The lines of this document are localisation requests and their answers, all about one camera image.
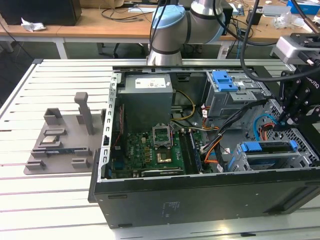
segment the slatted table surface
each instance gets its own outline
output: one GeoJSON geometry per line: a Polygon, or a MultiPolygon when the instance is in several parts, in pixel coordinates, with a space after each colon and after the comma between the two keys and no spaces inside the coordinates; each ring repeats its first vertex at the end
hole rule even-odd
{"type": "MultiPolygon", "coordinates": [[[[237,60],[185,60],[185,64],[238,66],[237,60]]],[[[248,60],[274,76],[288,69],[277,60],[248,60]]],[[[76,92],[88,106],[107,104],[113,66],[144,66],[144,60],[44,60],[33,64],[0,110],[0,240],[24,239],[316,239],[320,197],[291,215],[110,230],[98,204],[88,203],[90,173],[24,175],[47,108],[77,114],[76,92]]]]}

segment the motherboard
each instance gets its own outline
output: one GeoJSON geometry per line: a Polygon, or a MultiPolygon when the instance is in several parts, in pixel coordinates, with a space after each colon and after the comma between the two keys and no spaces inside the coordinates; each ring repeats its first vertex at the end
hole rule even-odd
{"type": "Polygon", "coordinates": [[[203,146],[199,131],[148,131],[130,132],[123,148],[112,151],[112,178],[157,177],[186,175],[201,170],[200,147],[203,146]],[[157,143],[169,142],[167,146],[157,143]]]}

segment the green motherboard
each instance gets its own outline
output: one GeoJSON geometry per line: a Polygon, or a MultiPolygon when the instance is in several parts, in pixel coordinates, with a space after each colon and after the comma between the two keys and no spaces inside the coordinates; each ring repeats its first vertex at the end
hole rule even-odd
{"type": "MultiPolygon", "coordinates": [[[[141,171],[147,170],[180,170],[186,174],[180,135],[180,132],[172,131],[171,147],[155,147],[152,131],[128,133],[124,156],[112,159],[112,178],[138,178],[141,171]]],[[[199,151],[203,145],[202,134],[195,131],[192,136],[199,151]]],[[[155,140],[167,141],[167,131],[157,133],[155,140]]]]}

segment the floor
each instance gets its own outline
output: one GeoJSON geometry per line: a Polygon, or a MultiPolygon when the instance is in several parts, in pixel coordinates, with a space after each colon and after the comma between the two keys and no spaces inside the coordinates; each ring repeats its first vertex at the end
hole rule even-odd
{"type": "MultiPolygon", "coordinates": [[[[50,42],[21,42],[23,48],[35,59],[59,59],[58,50],[54,43],[50,42]]],[[[14,51],[7,53],[0,47],[0,106],[6,101],[17,83],[32,63],[32,59],[16,43],[12,43],[14,51]]],[[[113,55],[115,44],[106,43],[103,55],[98,54],[96,43],[67,43],[67,49],[71,59],[110,59],[113,55]]],[[[248,46],[245,52],[247,59],[269,59],[271,47],[248,46]]],[[[190,45],[181,48],[183,58],[215,59],[219,52],[217,45],[203,45],[202,52],[190,45]]],[[[117,50],[119,58],[141,59],[141,47],[137,44],[122,43],[117,50]]],[[[234,46],[228,59],[237,56],[237,46],[234,46]]]]}

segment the desk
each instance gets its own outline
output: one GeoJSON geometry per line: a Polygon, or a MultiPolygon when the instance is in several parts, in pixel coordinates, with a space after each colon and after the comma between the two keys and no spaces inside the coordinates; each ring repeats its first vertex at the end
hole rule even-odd
{"type": "MultiPolygon", "coordinates": [[[[284,5],[278,0],[273,0],[275,5],[284,5]]],[[[254,2],[247,1],[251,7],[254,2]]],[[[133,16],[137,13],[115,13],[113,17],[133,16]]],[[[147,19],[152,19],[152,14],[146,14],[147,19]]],[[[247,16],[238,16],[237,18],[243,22],[247,16]]],[[[149,41],[149,33],[151,23],[143,16],[139,18],[144,21],[138,22],[117,22],[101,16],[97,8],[83,8],[82,15],[76,26],[47,26],[46,30],[28,32],[19,25],[9,25],[8,31],[17,41],[22,42],[54,42],[57,46],[61,59],[68,58],[68,51],[65,43],[142,43],[147,44],[149,41]]],[[[286,29],[275,29],[272,24],[273,17],[261,17],[260,23],[253,26],[252,41],[273,43],[280,36],[290,35],[292,32],[304,33],[302,28],[293,27],[286,29]]],[[[229,46],[235,39],[227,34],[221,36],[220,40],[214,42],[215,45],[221,45],[219,51],[219,59],[226,58],[229,46]]],[[[0,41],[12,41],[12,39],[0,29],[0,41]]]]}
{"type": "MultiPolygon", "coordinates": [[[[239,60],[185,60],[194,66],[239,66],[239,60]]],[[[246,60],[273,76],[289,70],[280,60],[246,60]]],[[[78,114],[76,92],[88,106],[106,106],[113,66],[144,66],[143,59],[53,59],[32,64],[0,109],[0,239],[104,240],[236,239],[302,240],[320,236],[320,197],[290,215],[241,218],[110,230],[96,203],[88,203],[90,173],[24,175],[30,150],[43,127],[47,108],[78,114]]]]}

